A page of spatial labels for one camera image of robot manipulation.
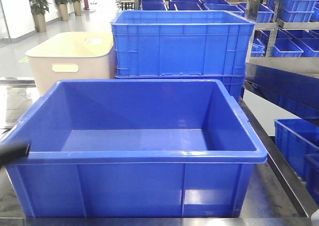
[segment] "gold planter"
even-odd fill
[[[37,32],[46,32],[45,17],[42,14],[33,14],[35,29]]]
[[[80,1],[74,2],[73,7],[74,7],[75,15],[81,15],[82,13],[81,2]]]
[[[59,13],[61,16],[61,21],[68,21],[69,20],[68,4],[59,4]]]

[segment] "floor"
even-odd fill
[[[71,14],[69,21],[58,20],[47,25],[47,32],[36,33],[24,41],[0,48],[0,79],[1,77],[33,77],[29,63],[19,62],[26,57],[26,51],[62,32],[111,32],[110,21],[117,12],[115,0],[104,0],[94,11],[85,10],[82,16]]]

